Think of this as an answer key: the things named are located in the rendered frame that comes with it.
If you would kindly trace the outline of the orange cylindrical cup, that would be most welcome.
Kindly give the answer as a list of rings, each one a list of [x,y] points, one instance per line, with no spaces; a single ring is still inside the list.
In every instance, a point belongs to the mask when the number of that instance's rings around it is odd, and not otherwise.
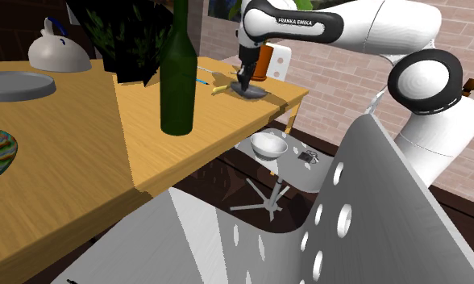
[[[267,71],[272,58],[273,47],[263,44],[260,47],[259,60],[256,62],[256,68],[252,75],[253,81],[265,81],[267,79]]]

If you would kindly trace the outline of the thin silver utensil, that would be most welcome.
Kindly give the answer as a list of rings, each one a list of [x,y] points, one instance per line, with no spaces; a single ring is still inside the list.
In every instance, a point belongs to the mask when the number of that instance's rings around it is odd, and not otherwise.
[[[208,73],[212,73],[212,74],[218,74],[218,75],[223,75],[225,73],[222,73],[222,72],[217,72],[217,71],[213,71],[213,70],[210,70],[210,69],[206,69],[206,68],[203,68],[201,66],[197,66],[198,69],[200,70],[203,70],[203,71],[206,71]],[[237,72],[227,72],[228,74],[231,74],[231,75],[236,75]]]

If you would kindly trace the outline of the dark grey shallow dish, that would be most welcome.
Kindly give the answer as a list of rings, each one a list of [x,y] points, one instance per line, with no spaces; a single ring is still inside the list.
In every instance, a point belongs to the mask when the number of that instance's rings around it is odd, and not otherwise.
[[[247,99],[258,99],[263,98],[268,94],[266,90],[260,88],[259,86],[249,85],[247,89],[242,87],[242,84],[238,81],[233,81],[230,84],[230,87],[234,92],[236,92],[239,96]]]

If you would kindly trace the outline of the dark green glass bottle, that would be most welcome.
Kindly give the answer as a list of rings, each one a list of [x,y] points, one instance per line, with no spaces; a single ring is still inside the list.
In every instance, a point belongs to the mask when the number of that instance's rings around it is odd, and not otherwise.
[[[187,32],[189,0],[175,0],[173,30],[160,62],[160,127],[171,136],[193,129],[198,56]]]

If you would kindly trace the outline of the white bowl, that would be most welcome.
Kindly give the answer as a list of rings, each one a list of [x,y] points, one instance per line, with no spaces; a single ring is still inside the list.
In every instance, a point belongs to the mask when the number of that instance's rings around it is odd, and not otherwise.
[[[274,134],[267,132],[254,133],[251,138],[253,152],[262,160],[273,161],[287,152],[287,143]]]

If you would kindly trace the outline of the small dark keyring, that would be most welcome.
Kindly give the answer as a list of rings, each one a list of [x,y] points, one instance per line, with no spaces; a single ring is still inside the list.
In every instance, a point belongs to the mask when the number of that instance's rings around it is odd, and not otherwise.
[[[297,158],[308,164],[318,163],[318,154],[311,150],[301,152]]]

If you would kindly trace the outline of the dark leafy plant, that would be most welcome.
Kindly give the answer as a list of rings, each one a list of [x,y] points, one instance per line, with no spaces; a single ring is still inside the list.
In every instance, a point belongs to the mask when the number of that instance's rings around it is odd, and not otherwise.
[[[147,84],[160,65],[160,50],[173,13],[152,0],[66,0],[94,47],[104,70],[119,83]]]

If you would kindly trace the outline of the white swivel chair with holes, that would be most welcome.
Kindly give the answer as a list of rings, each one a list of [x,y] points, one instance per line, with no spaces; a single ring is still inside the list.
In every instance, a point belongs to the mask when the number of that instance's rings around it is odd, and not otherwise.
[[[301,192],[316,194],[322,189],[326,178],[330,178],[333,184],[337,184],[342,178],[348,178],[348,180],[358,183],[366,180],[380,181],[382,179],[378,171],[379,163],[376,161],[363,161],[363,159],[352,155],[351,161],[347,163],[348,172],[346,175],[343,174],[342,161],[338,161],[336,168],[330,173],[329,170],[334,161],[332,156],[315,150],[285,131],[268,128],[262,132],[271,133],[282,138],[289,146],[287,152],[273,161],[262,160],[252,150],[251,136],[237,143],[235,147],[275,174],[275,186],[272,189],[272,193],[267,197],[248,178],[246,182],[262,198],[262,202],[233,206],[230,208],[231,211],[265,209],[269,213],[269,218],[274,219],[274,214],[282,211],[282,208],[279,206],[279,200],[290,187],[294,187]],[[297,158],[301,152],[306,150],[311,150],[318,154],[318,163],[308,164]]]

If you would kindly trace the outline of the wooden table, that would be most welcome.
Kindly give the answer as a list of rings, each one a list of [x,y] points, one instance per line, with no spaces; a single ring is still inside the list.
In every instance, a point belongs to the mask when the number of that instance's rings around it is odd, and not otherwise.
[[[268,79],[261,100],[212,95],[234,68],[199,59],[193,130],[160,129],[159,83],[118,83],[100,60],[54,73],[56,91],[0,102],[0,129],[19,149],[0,176],[0,284],[23,284],[285,112],[307,89]]]

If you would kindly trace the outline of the large white chair with holes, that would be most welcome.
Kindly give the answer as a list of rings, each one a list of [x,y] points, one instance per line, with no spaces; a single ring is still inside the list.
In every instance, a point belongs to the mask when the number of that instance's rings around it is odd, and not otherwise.
[[[170,188],[52,284],[474,284],[474,252],[368,114],[298,229],[266,232]]]

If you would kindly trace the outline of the grey round plate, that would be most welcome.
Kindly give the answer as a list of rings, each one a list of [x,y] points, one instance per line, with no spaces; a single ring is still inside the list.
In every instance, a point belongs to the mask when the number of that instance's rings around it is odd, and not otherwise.
[[[21,102],[43,98],[55,91],[55,81],[48,75],[0,71],[0,102]]]

